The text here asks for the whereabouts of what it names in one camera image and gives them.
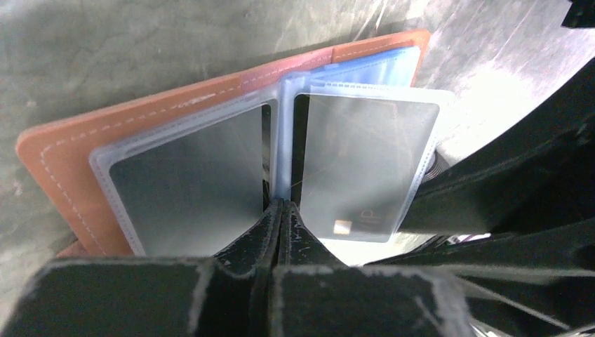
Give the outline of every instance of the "gray concrete surface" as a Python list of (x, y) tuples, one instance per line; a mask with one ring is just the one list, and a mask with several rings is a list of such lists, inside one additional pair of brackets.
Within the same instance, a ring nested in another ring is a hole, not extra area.
[[(594, 31), (559, 27), (569, 5), (0, 0), (0, 321), (26, 278), (74, 239), (14, 154), (27, 127), (322, 46), (426, 28), (434, 36), (417, 86), (457, 95), (439, 147), (454, 164), (595, 55)], [(395, 244), (394, 253), (412, 245)]]

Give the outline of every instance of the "brown leather cover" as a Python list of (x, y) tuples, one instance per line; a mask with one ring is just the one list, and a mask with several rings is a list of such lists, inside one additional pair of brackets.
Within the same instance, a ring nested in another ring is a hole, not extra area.
[(418, 46), (424, 55), (429, 38), (429, 32), (420, 30), (323, 48), (54, 121), (24, 131), (18, 138), (16, 151), (89, 254), (131, 255), (131, 248), (89, 166), (89, 154), (95, 148), (276, 83), (289, 72), (405, 46)]
[(56, 257), (58, 258), (83, 258), (91, 256), (89, 252), (83, 247), (80, 241), (76, 241), (70, 246), (66, 247), (63, 251), (59, 252)]

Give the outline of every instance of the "translucent plastic page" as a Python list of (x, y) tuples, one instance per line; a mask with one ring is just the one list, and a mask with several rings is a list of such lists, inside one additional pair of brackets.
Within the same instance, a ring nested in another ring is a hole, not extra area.
[(433, 103), (298, 95), (292, 200), (319, 238), (386, 242), (433, 147)]
[(271, 109), (257, 107), (115, 163), (117, 194), (148, 256), (209, 256), (267, 202)]

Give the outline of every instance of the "white stitching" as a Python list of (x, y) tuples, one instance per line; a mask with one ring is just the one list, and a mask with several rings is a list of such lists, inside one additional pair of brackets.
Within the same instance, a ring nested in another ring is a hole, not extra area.
[(89, 226), (87, 226), (87, 222), (83, 219), (83, 216), (81, 215), (81, 213), (79, 212), (79, 210), (76, 208), (76, 206), (72, 202), (72, 199), (70, 199), (70, 197), (66, 193), (66, 190), (64, 190), (64, 188), (62, 187), (62, 185), (58, 182), (58, 179), (56, 179), (56, 177), (51, 172), (50, 167), (46, 163), (46, 153), (52, 147), (54, 147), (54, 145), (48, 145), (48, 146), (46, 146), (44, 148), (44, 150), (41, 151), (41, 153), (39, 154), (39, 156), (41, 157), (41, 164), (44, 165), (44, 168), (46, 169), (46, 171), (50, 175), (50, 178), (53, 180), (53, 182), (56, 184), (56, 186), (58, 186), (58, 188), (62, 192), (62, 195), (64, 195), (64, 198), (66, 198), (66, 201), (68, 201), (68, 204), (70, 204), (70, 206), (72, 207), (72, 210), (75, 212), (76, 216), (79, 218), (79, 220), (81, 221), (81, 223), (83, 224), (83, 226), (85, 227), (85, 229), (87, 230), (87, 232), (89, 233), (89, 235), (91, 236), (91, 239), (93, 239), (93, 242), (95, 242), (95, 244), (97, 244), (97, 247), (99, 248), (99, 250), (101, 251), (101, 253), (103, 255), (106, 255), (105, 251), (103, 250), (103, 247), (101, 247), (101, 245), (97, 241), (97, 238), (95, 237), (95, 235), (93, 234), (93, 232), (91, 232), (91, 229), (89, 228)]
[[(412, 42), (412, 41), (419, 41), (419, 40), (420, 40), (420, 39), (413, 39), (413, 40), (407, 40), (407, 41), (399, 41), (399, 42), (394, 42), (394, 43), (392, 43), (392, 44), (386, 44), (386, 45), (384, 45), (384, 46), (375, 47), (375, 48), (370, 48), (370, 49), (366, 49), (366, 50), (364, 50), (364, 51), (353, 52), (353, 53), (348, 53), (348, 54), (344, 54), (344, 55), (337, 55), (337, 58), (343, 58), (343, 57), (345, 57), (345, 56), (348, 56), (348, 55), (353, 55), (353, 54), (358, 54), (358, 53), (365, 53), (366, 51), (372, 51), (372, 50), (375, 50), (375, 49), (380, 49), (380, 48), (384, 48), (384, 47), (388, 47), (388, 46), (393, 46), (393, 45), (395, 45), (395, 44), (404, 44), (404, 43), (407, 43), (407, 42)], [(223, 90), (223, 91), (220, 91), (220, 92), (219, 92), (219, 94), (221, 94), (221, 93), (226, 93), (226, 92), (230, 92), (230, 91), (233, 91), (233, 90), (235, 90), (235, 89), (237, 89), (237, 88), (241, 88), (241, 86), (242, 86), (242, 85), (249, 84), (249, 83), (251, 83), (251, 82), (254, 82), (254, 81), (257, 81), (257, 80), (260, 80), (260, 79), (264, 79), (264, 78), (270, 77), (270, 76), (272, 76), (272, 75), (274, 75), (274, 74), (278, 74), (279, 72), (285, 72), (286, 70), (295, 69), (295, 68), (297, 68), (297, 67), (301, 67), (301, 66), (303, 66), (303, 65), (308, 65), (308, 64), (311, 64), (311, 63), (316, 63), (316, 62), (320, 62), (320, 61), (322, 61), (322, 60), (326, 60), (326, 59), (332, 59), (332, 58), (333, 58), (333, 54), (331, 53), (331, 54), (330, 54), (330, 55), (328, 55), (328, 56), (324, 56), (324, 57), (321, 57), (321, 58), (317, 58), (317, 59), (314, 59), (314, 60), (310, 60), (310, 61), (308, 61), (308, 62), (304, 62), (304, 63), (301, 63), (301, 64), (299, 64), (299, 65), (294, 65), (294, 66), (290, 66), (290, 67), (285, 67), (285, 68), (282, 68), (282, 69), (274, 70), (274, 71), (272, 71), (272, 72), (269, 72), (269, 73), (267, 73), (267, 74), (263, 74), (263, 75), (260, 75), (260, 76), (258, 76), (258, 77), (254, 77), (254, 78), (252, 78), (252, 79), (249, 79), (249, 80), (247, 80), (247, 81), (244, 81), (244, 82), (242, 82), (242, 84), (240, 84), (239, 86), (232, 87), (232, 88), (228, 88), (228, 89), (225, 89), (225, 90)], [(210, 97), (209, 97), (209, 98), (212, 98), (212, 97), (215, 97), (217, 94), (216, 94), (216, 93), (212, 93), (212, 94), (209, 94), (209, 95), (212, 95), (212, 96), (210, 96)], [(175, 110), (175, 109), (178, 109), (178, 108), (180, 108), (180, 107), (187, 107), (187, 106), (190, 106), (190, 105), (192, 105), (192, 103), (190, 103), (190, 104), (188, 104), (188, 105), (186, 105), (185, 103), (182, 103), (182, 104), (180, 104), (180, 105), (176, 105), (176, 106), (170, 107), (169, 109), (161, 109), (161, 110), (159, 110), (159, 113), (163, 113), (163, 112), (167, 112), (167, 111)], [(149, 116), (155, 116), (155, 115), (157, 115), (157, 114), (158, 114), (158, 112), (156, 112), (156, 111), (153, 111), (153, 112), (150, 112), (150, 113), (149, 113)], [(133, 122), (134, 120), (138, 120), (138, 119), (144, 119), (145, 117), (146, 117), (146, 116), (142, 114), (142, 115), (140, 115), (140, 116), (138, 116), (138, 117), (127, 119), (127, 120), (126, 120), (126, 123), (131, 123), (131, 122)], [(120, 125), (122, 125), (122, 123), (121, 123), (121, 122), (117, 122), (117, 123), (116, 123), (114, 126), (120, 126)], [(106, 130), (110, 129), (111, 127), (112, 127), (112, 126), (110, 126), (110, 125), (103, 126), (103, 127), (100, 129), (100, 132), (101, 132), (101, 131), (106, 131)], [(93, 129), (93, 130), (89, 131), (89, 132), (88, 132), (88, 134), (89, 134), (89, 135), (92, 135), (92, 134), (95, 134), (95, 133), (97, 133), (97, 132), (98, 132), (98, 130), (95, 128), (95, 129)], [(86, 136), (86, 133), (82, 133), (82, 134), (80, 135), (80, 138), (79, 138), (79, 139), (81, 139), (81, 138), (83, 138), (83, 137), (85, 137), (85, 136)], [(75, 138), (75, 137), (72, 137), (72, 138), (70, 138), (70, 139), (71, 139), (71, 141), (75, 141), (75, 140), (76, 140), (76, 138)], [(67, 143), (67, 141), (66, 141), (66, 140), (59, 140), (59, 141), (57, 141), (57, 142), (56, 142), (56, 144), (55, 144), (55, 145), (59, 146), (59, 145), (63, 145), (63, 144), (66, 144), (66, 143)], [(46, 171), (48, 172), (48, 174), (50, 175), (50, 178), (52, 179), (52, 181), (53, 181), (53, 182), (56, 184), (56, 186), (57, 186), (57, 187), (60, 189), (60, 191), (62, 192), (62, 195), (64, 195), (65, 199), (68, 201), (68, 203), (69, 203), (69, 204), (70, 204), (70, 206), (72, 207), (72, 210), (73, 210), (73, 212), (75, 212), (76, 216), (79, 218), (79, 220), (81, 221), (81, 223), (83, 224), (83, 226), (85, 227), (85, 229), (87, 230), (87, 232), (89, 233), (89, 235), (91, 236), (91, 239), (93, 239), (93, 242), (95, 242), (95, 244), (97, 245), (97, 247), (99, 248), (99, 250), (101, 251), (101, 253), (102, 253), (103, 255), (106, 255), (105, 251), (103, 250), (103, 247), (101, 247), (101, 245), (99, 244), (99, 241), (97, 240), (97, 238), (95, 237), (95, 235), (93, 234), (93, 232), (91, 231), (91, 229), (89, 228), (89, 226), (87, 226), (87, 223), (86, 223), (86, 221), (84, 220), (84, 218), (83, 218), (82, 214), (79, 212), (78, 208), (77, 208), (77, 207), (74, 205), (74, 203), (72, 202), (72, 199), (70, 199), (70, 197), (69, 197), (69, 196), (68, 196), (68, 194), (66, 193), (66, 190), (64, 190), (64, 188), (63, 188), (63, 187), (61, 186), (61, 184), (58, 182), (58, 179), (56, 179), (56, 177), (55, 177), (55, 176), (52, 174), (52, 172), (51, 172), (51, 170), (50, 170), (50, 168), (49, 168), (48, 164), (46, 163), (45, 155), (46, 155), (47, 151), (49, 151), (49, 150), (50, 150), (52, 147), (54, 147), (54, 145), (48, 145), (48, 146), (46, 146), (46, 147), (45, 147), (45, 148), (44, 148), (44, 149), (43, 149), (43, 150), (40, 152), (39, 156), (40, 156), (40, 162), (41, 162), (41, 165), (43, 165), (43, 166), (44, 166), (45, 170), (46, 170)]]
[(384, 48), (384, 47), (394, 46), (395, 44), (406, 44), (407, 42), (418, 42), (418, 41), (422, 41), (422, 40), (423, 39), (419, 39), (418, 38), (418, 39), (411, 39), (411, 40), (406, 40), (406, 41), (393, 42), (393, 43), (390, 43), (390, 44), (383, 44), (382, 46), (365, 49), (363, 51), (354, 51), (353, 53), (347, 53), (347, 54), (343, 54), (343, 55), (337, 55), (337, 58), (344, 58), (345, 56), (349, 56), (349, 55), (361, 54), (361, 53), (365, 53), (366, 51), (375, 51), (376, 49), (381, 49), (381, 48)]

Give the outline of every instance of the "card holder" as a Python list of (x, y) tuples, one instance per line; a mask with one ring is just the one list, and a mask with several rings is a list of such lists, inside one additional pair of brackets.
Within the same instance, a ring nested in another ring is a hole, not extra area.
[[(231, 101), (242, 100), (242, 97), (270, 86), (278, 86), (280, 78), (290, 72), (312, 70), (403, 47), (417, 48), (418, 53), (423, 55), (429, 36), (428, 32), (419, 30), (323, 48), (36, 126), (21, 134), (17, 153), (89, 254), (130, 255), (133, 253), (128, 243), (130, 240), (124, 235), (112, 205), (103, 192), (103, 186), (99, 184), (89, 164), (93, 151), (150, 133), (193, 114), (201, 114)], [(415, 69), (420, 62), (421, 57), (418, 58)], [(278, 160), (276, 153), (277, 151), (272, 153), (269, 158), (272, 171), (277, 167), (273, 163)], [(272, 177), (269, 179), (271, 185), (278, 180)]]
[[(288, 99), (313, 92), (347, 98), (355, 92), (358, 98), (403, 100), (411, 92), (387, 89), (408, 86), (419, 57), (417, 47), (400, 48), (290, 74), (277, 85), (100, 147), (90, 156), (91, 168), (136, 255), (213, 255), (258, 220), (271, 196), (290, 199), (287, 158), (293, 144), (281, 141), (293, 137), (288, 122), (295, 116)], [(361, 81), (367, 87), (357, 93), (337, 80)], [(434, 102), (438, 94), (427, 98), (428, 91), (415, 91), (413, 97), (418, 96)], [(431, 116), (417, 122), (432, 130), (437, 112)], [(425, 132), (416, 141), (426, 145), (428, 139)], [(411, 184), (405, 197), (415, 192), (419, 181), (412, 181), (419, 175), (399, 175), (409, 179), (401, 184)], [(307, 214), (319, 211), (307, 205)], [(377, 240), (370, 233), (348, 237)]]

